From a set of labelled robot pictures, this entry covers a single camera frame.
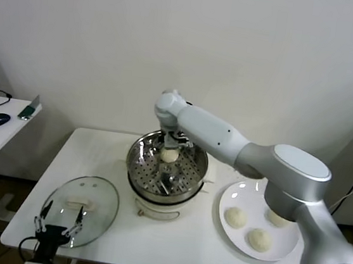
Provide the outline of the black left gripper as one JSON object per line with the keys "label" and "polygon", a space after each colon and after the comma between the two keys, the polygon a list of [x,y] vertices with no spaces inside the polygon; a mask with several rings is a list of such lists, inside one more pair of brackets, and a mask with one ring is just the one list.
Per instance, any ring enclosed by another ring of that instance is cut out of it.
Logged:
{"label": "black left gripper", "polygon": [[39,246],[37,247],[33,260],[53,261],[58,248],[68,244],[70,238],[77,235],[83,228],[84,207],[81,206],[74,225],[70,228],[60,227],[59,225],[45,225],[44,220],[51,209],[53,200],[46,204],[38,216],[35,216],[35,238]]}

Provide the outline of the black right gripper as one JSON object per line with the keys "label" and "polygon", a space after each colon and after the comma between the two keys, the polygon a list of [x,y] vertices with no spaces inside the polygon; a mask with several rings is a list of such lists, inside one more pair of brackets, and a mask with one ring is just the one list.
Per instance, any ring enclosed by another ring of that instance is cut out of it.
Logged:
{"label": "black right gripper", "polygon": [[163,149],[165,150],[171,149],[171,150],[177,151],[180,148],[180,145],[179,145],[180,131],[163,128],[162,132],[164,133]]}

